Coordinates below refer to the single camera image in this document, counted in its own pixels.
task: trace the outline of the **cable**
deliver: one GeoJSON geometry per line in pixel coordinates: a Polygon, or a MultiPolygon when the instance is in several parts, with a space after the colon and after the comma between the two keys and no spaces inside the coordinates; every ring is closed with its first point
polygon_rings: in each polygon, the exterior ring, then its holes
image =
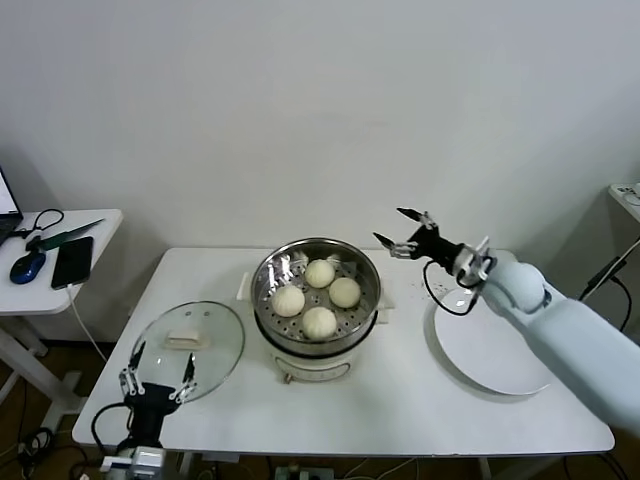
{"type": "Polygon", "coordinates": [[[382,475],[378,476],[376,478],[376,480],[382,480],[384,477],[386,477],[387,475],[392,474],[393,472],[395,472],[396,470],[400,470],[402,467],[404,467],[405,465],[409,465],[411,462],[413,461],[417,461],[417,458],[410,458],[409,460],[402,462],[400,465],[398,465],[397,467],[392,468],[391,470],[387,470],[386,472],[384,472],[382,475]]]}
{"type": "Polygon", "coordinates": [[[44,232],[47,228],[51,228],[54,225],[59,224],[62,220],[64,219],[64,212],[62,210],[58,210],[57,208],[47,208],[46,210],[41,211],[38,216],[36,217],[36,219],[33,221],[33,227],[31,227],[31,231],[36,231],[36,230],[40,230],[41,232],[44,232]],[[60,215],[60,217],[58,218],[58,220],[56,220],[55,222],[52,222],[44,227],[40,227],[38,226],[38,220],[40,220],[40,218],[42,218],[42,216],[45,213],[50,213],[50,212],[55,212],[57,214],[60,215]]]}
{"type": "MultiPolygon", "coordinates": [[[[597,458],[602,460],[607,466],[611,469],[613,474],[616,476],[618,480],[629,480],[626,472],[622,468],[622,466],[618,463],[616,458],[610,453],[604,453],[600,455],[596,455],[597,458]]],[[[564,474],[567,477],[567,480],[573,480],[571,473],[569,473],[569,457],[564,457],[562,459],[562,468],[564,469],[564,474]]]]}
{"type": "Polygon", "coordinates": [[[22,438],[22,427],[24,425],[24,416],[27,412],[27,381],[22,378],[22,413],[20,413],[20,425],[18,426],[18,438],[16,444],[20,445],[20,439],[22,438]]]}
{"type": "Polygon", "coordinates": [[[98,344],[93,339],[93,337],[91,336],[91,333],[89,333],[89,330],[87,329],[84,322],[80,318],[80,314],[78,313],[78,309],[76,308],[76,302],[73,300],[73,295],[71,295],[71,285],[67,285],[65,290],[67,291],[67,295],[69,295],[69,300],[71,301],[71,308],[73,309],[73,313],[76,315],[76,319],[78,320],[78,323],[82,327],[82,330],[84,330],[84,333],[87,335],[87,337],[89,337],[89,340],[91,341],[94,348],[96,349],[96,352],[98,352],[98,355],[100,355],[100,357],[102,357],[102,360],[104,360],[104,363],[107,363],[107,357],[104,355],[104,353],[102,353],[102,350],[100,350],[100,347],[98,347],[98,344]]]}
{"type": "MultiPolygon", "coordinates": [[[[413,461],[415,461],[416,464],[418,463],[418,459],[417,458],[410,458],[409,460],[405,460],[404,462],[402,462],[400,465],[396,465],[395,467],[390,468],[386,472],[382,472],[377,477],[369,477],[369,476],[366,476],[366,475],[356,475],[355,477],[349,477],[350,473],[352,473],[354,470],[356,470],[357,468],[359,468],[362,465],[364,465],[364,463],[367,460],[369,460],[369,459],[368,458],[365,459],[364,461],[360,462],[360,464],[356,465],[355,468],[352,468],[351,470],[349,470],[349,472],[347,472],[347,475],[345,475],[342,480],[382,480],[387,475],[391,475],[393,472],[395,472],[397,470],[400,470],[402,467],[404,467],[406,465],[409,465],[413,461]]],[[[416,465],[416,480],[418,480],[419,475],[420,475],[420,466],[416,465]]]]}
{"type": "Polygon", "coordinates": [[[611,468],[611,470],[616,473],[616,477],[622,480],[629,480],[627,472],[624,471],[624,468],[622,468],[622,465],[618,463],[618,460],[616,460],[616,457],[614,457],[612,453],[601,453],[600,455],[598,455],[598,458],[605,462],[609,466],[609,468],[611,468]]]}
{"type": "Polygon", "coordinates": [[[595,287],[593,287],[593,288],[591,289],[591,291],[590,291],[589,293],[587,293],[587,294],[584,296],[584,298],[582,299],[582,301],[583,301],[583,302],[586,302],[586,301],[589,299],[589,297],[593,294],[593,292],[595,292],[598,288],[600,288],[600,286],[601,286],[605,281],[607,281],[607,280],[609,279],[609,274],[610,274],[611,272],[613,272],[613,271],[615,270],[615,268],[618,266],[618,264],[619,264],[620,262],[622,262],[625,258],[627,258],[627,257],[631,254],[631,252],[633,252],[633,250],[634,250],[638,245],[640,245],[640,237],[638,237],[638,239],[633,243],[633,245],[631,245],[631,246],[627,249],[627,251],[626,251],[626,252],[624,252],[624,253],[622,254],[622,256],[618,259],[618,261],[617,261],[617,262],[615,262],[613,265],[611,265],[611,267],[609,268],[609,270],[607,270],[607,273],[605,273],[605,274],[602,276],[602,278],[600,279],[600,281],[599,281],[598,283],[596,283],[596,286],[595,286],[595,287]]]}
{"type": "Polygon", "coordinates": [[[36,230],[40,230],[41,232],[44,232],[46,229],[51,228],[54,225],[59,224],[63,219],[64,219],[64,212],[62,210],[58,210],[57,208],[47,208],[46,210],[43,210],[38,214],[36,219],[33,221],[33,226],[30,229],[22,228],[20,230],[15,230],[11,234],[9,234],[9,236],[10,237],[21,237],[23,239],[26,239],[29,235],[31,235],[36,230]],[[42,218],[42,216],[45,213],[50,213],[50,212],[55,212],[55,213],[59,214],[60,217],[55,222],[52,222],[52,223],[50,223],[48,225],[45,225],[44,227],[39,226],[38,225],[38,220],[40,220],[40,218],[42,218]]]}
{"type": "Polygon", "coordinates": [[[627,297],[627,313],[625,314],[624,321],[622,322],[622,325],[620,325],[620,328],[619,328],[621,332],[624,332],[624,329],[627,326],[627,323],[629,323],[629,318],[631,318],[631,310],[633,309],[633,299],[631,298],[631,293],[629,292],[629,289],[627,288],[627,286],[624,283],[622,283],[622,281],[618,277],[611,277],[611,281],[616,285],[618,285],[624,292],[625,296],[627,297]]]}
{"type": "Polygon", "coordinates": [[[365,463],[367,463],[369,461],[368,458],[365,458],[363,461],[361,461],[358,465],[356,465],[355,467],[353,467],[351,470],[349,470],[347,473],[344,474],[345,478],[347,478],[349,475],[351,475],[353,472],[355,472],[357,469],[359,469],[362,465],[364,465],[365,463]]]}
{"type": "Polygon", "coordinates": [[[269,478],[274,478],[276,471],[273,469],[273,463],[271,462],[271,457],[269,455],[267,455],[266,457],[264,457],[265,460],[267,461],[267,468],[269,469],[269,478]]]}
{"type": "Polygon", "coordinates": [[[434,263],[436,263],[435,260],[430,260],[426,263],[426,265],[424,266],[424,268],[422,269],[422,279],[424,280],[424,286],[427,288],[427,292],[429,292],[429,295],[431,295],[431,298],[433,298],[433,301],[436,302],[436,305],[438,305],[441,309],[443,309],[445,312],[450,313],[451,315],[455,315],[457,317],[464,317],[465,315],[467,315],[475,306],[476,301],[478,300],[478,296],[477,294],[473,295],[473,298],[471,299],[471,302],[469,302],[469,308],[467,310],[465,310],[464,312],[456,312],[454,310],[451,310],[450,308],[446,307],[445,305],[442,304],[442,302],[440,300],[438,300],[438,298],[436,297],[436,295],[433,293],[433,291],[431,290],[431,286],[429,285],[429,279],[427,276],[427,270],[429,269],[429,267],[431,265],[433,265],[434,263]]]}
{"type": "Polygon", "coordinates": [[[111,410],[112,408],[126,407],[126,406],[127,405],[125,405],[124,402],[111,403],[105,407],[102,407],[100,410],[98,410],[98,413],[96,413],[93,417],[93,420],[91,420],[91,435],[93,436],[93,441],[96,442],[96,445],[98,446],[98,450],[100,450],[100,453],[102,455],[107,455],[107,449],[105,448],[104,444],[100,441],[100,437],[98,437],[98,433],[96,432],[96,424],[98,423],[98,419],[100,418],[100,415],[102,415],[107,410],[111,410]]]}

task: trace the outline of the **floor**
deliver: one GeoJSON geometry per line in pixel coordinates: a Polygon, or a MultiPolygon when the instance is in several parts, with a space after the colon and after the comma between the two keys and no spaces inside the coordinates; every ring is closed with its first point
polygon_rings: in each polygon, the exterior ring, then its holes
{"type": "MultiPolygon", "coordinates": [[[[101,370],[101,360],[90,348],[84,347],[53,347],[42,363],[53,373],[62,376],[68,370],[81,370],[83,376],[77,392],[80,395],[88,395],[101,370]]],[[[0,383],[4,382],[10,371],[6,365],[0,363],[0,383]]],[[[15,449],[2,454],[16,443],[20,416],[24,399],[24,387],[26,385],[27,409],[24,417],[23,434],[36,429],[48,408],[49,402],[40,392],[31,385],[19,381],[11,391],[9,397],[0,405],[0,479],[19,480],[21,478],[19,467],[16,462],[12,462],[6,467],[1,467],[5,462],[15,457],[15,449]]],[[[71,428],[73,428],[74,418],[66,418],[60,428],[61,433],[56,437],[56,446],[73,445],[71,439],[71,428]]],[[[616,432],[616,448],[613,455],[622,464],[629,479],[640,480],[640,440],[632,438],[624,432],[616,432]]],[[[89,458],[97,458],[98,452],[95,448],[85,449],[89,458]]],[[[175,461],[174,454],[170,460],[175,461]]],[[[79,452],[71,449],[57,450],[47,457],[38,466],[32,476],[33,480],[66,480],[68,470],[74,463],[80,461],[82,457],[79,452]]],[[[363,459],[358,458],[289,458],[271,457],[267,459],[262,456],[243,456],[240,464],[217,465],[204,463],[196,460],[193,468],[193,479],[198,480],[268,480],[269,463],[272,467],[287,465],[302,465],[313,467],[333,468],[337,478],[342,478],[353,467],[358,465],[363,459]],[[213,473],[203,473],[217,467],[216,475],[213,473]]],[[[491,462],[494,473],[507,467],[517,459],[498,459],[491,462]]],[[[352,473],[353,476],[376,477],[385,471],[401,464],[403,459],[375,459],[367,461],[361,468],[352,473]]],[[[609,480],[616,476],[596,456],[571,457],[567,466],[570,471],[570,480],[609,480]]],[[[96,469],[87,470],[91,479],[101,478],[96,469]]],[[[385,476],[385,480],[416,479],[416,462],[407,464],[397,471],[385,476]]],[[[480,472],[478,463],[474,459],[423,459],[419,464],[419,479],[446,479],[446,480],[479,480],[480,472]]],[[[544,472],[538,474],[534,480],[568,480],[563,469],[562,462],[556,462],[544,472]]]]}

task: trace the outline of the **green knife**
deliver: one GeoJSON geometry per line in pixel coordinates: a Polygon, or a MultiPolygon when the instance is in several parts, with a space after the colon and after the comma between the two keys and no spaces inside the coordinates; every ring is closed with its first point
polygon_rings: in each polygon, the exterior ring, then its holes
{"type": "Polygon", "coordinates": [[[53,237],[49,237],[45,239],[40,239],[36,237],[31,242],[29,242],[29,244],[27,245],[27,250],[35,250],[35,249],[38,249],[40,251],[53,250],[55,248],[58,248],[67,240],[71,240],[81,236],[83,233],[91,230],[93,227],[95,227],[99,223],[104,222],[104,220],[105,220],[104,218],[101,218],[100,220],[87,223],[86,225],[75,228],[73,230],[67,230],[66,232],[58,233],[53,237]]]}

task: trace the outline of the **white desk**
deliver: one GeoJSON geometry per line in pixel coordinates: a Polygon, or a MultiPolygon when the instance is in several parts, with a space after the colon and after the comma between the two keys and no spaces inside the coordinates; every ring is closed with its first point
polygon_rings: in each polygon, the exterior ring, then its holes
{"type": "MultiPolygon", "coordinates": [[[[120,210],[77,210],[64,212],[61,223],[44,232],[43,238],[57,233],[72,230],[94,220],[104,218],[84,235],[94,237],[93,265],[109,244],[114,233],[122,222],[120,210]]],[[[57,218],[55,214],[46,214],[41,224],[46,225],[49,218],[57,218]]],[[[24,220],[18,228],[31,228],[37,213],[24,214],[24,220]]],[[[66,290],[53,290],[51,277],[58,257],[58,249],[47,252],[47,260],[38,276],[30,283],[16,285],[9,280],[9,271],[14,262],[26,255],[25,240],[9,238],[0,246],[0,317],[16,317],[3,319],[0,329],[0,359],[9,365],[13,374],[0,390],[0,401],[11,390],[16,380],[22,376],[52,400],[52,405],[45,417],[43,426],[55,431],[62,415],[77,412],[82,406],[82,399],[73,393],[73,388],[80,379],[79,372],[68,372],[61,382],[49,372],[32,354],[44,355],[46,347],[32,332],[23,315],[47,315],[65,310],[70,305],[66,290]],[[20,340],[25,349],[15,338],[20,340]]],[[[82,285],[71,288],[73,298],[82,285]]]]}
{"type": "MultiPolygon", "coordinates": [[[[425,340],[434,304],[421,264],[367,252],[396,304],[389,324],[363,343],[348,376],[320,384],[282,383],[250,305],[235,300],[244,272],[267,250],[171,249],[163,257],[73,429],[92,444],[90,423],[102,406],[122,401],[118,373],[138,335],[164,311],[196,300],[236,310],[246,330],[235,371],[214,393],[165,420],[165,448],[289,455],[497,456],[598,452],[613,447],[609,428],[558,380],[528,398],[480,392],[450,373],[425,340]]],[[[434,284],[453,286],[434,269],[434,284]]],[[[126,437],[127,411],[98,423],[105,444],[126,437]]]]}
{"type": "Polygon", "coordinates": [[[630,198],[635,203],[640,200],[635,198],[631,192],[632,184],[617,183],[609,186],[609,195],[611,195],[627,212],[631,214],[638,222],[640,222],[640,205],[632,205],[626,198],[630,198]]]}

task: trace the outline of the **robotic arm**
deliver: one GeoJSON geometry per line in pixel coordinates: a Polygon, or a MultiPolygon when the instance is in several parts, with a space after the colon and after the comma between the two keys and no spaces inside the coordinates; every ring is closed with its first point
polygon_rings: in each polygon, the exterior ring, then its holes
{"type": "Polygon", "coordinates": [[[482,296],[596,416],[640,436],[640,348],[635,343],[583,303],[562,295],[532,265],[498,263],[487,238],[476,248],[454,245],[440,236],[428,213],[398,211],[421,223],[411,238],[395,243],[374,235],[391,256],[429,257],[425,275],[427,267],[437,263],[459,286],[474,291],[467,312],[450,313],[468,313],[482,296]]]}

